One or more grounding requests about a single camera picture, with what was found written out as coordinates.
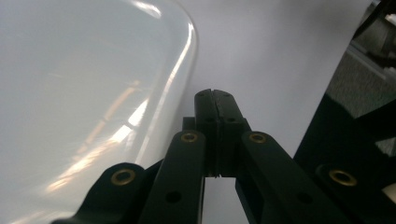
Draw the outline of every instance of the gray surface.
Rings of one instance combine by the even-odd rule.
[[[376,21],[357,41],[371,52],[379,53],[389,29],[395,28],[383,21]],[[396,99],[396,86],[378,77],[352,56],[344,54],[327,93],[356,118]],[[379,142],[378,146],[392,154],[395,138]]]

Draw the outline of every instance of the screw hole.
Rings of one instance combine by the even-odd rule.
[[[314,201],[309,194],[304,193],[304,192],[298,193],[297,198],[300,202],[305,203],[305,204],[311,204]]]
[[[255,142],[255,143],[264,143],[265,142],[265,136],[260,134],[260,133],[253,133],[249,136],[250,141]]]
[[[195,142],[198,139],[198,135],[196,135],[195,133],[184,133],[183,135],[181,135],[181,140],[183,142]]]
[[[172,191],[166,194],[165,199],[169,203],[177,203],[181,200],[181,194],[178,191]]]
[[[131,183],[136,176],[136,173],[130,169],[118,170],[111,176],[111,183],[117,186],[123,186]]]
[[[358,180],[351,174],[342,170],[330,170],[330,178],[340,185],[353,187],[358,184]]]

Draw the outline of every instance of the white plastic container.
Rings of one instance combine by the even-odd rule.
[[[72,216],[106,168],[160,160],[196,49],[168,1],[1,1],[0,223]]]

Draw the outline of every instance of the black metal bracket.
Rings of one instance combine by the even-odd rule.
[[[77,223],[201,223],[205,177],[235,177],[249,223],[352,223],[274,138],[252,132],[225,91],[195,95],[162,161],[107,169],[70,218]]]

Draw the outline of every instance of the metal linkage arm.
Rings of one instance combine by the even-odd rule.
[[[230,93],[195,96],[163,161],[107,169],[70,218],[54,224],[201,223],[205,177],[236,178],[250,223],[350,223],[268,134],[252,132]]]
[[[244,133],[241,160],[235,187],[250,223],[350,223],[270,135]]]

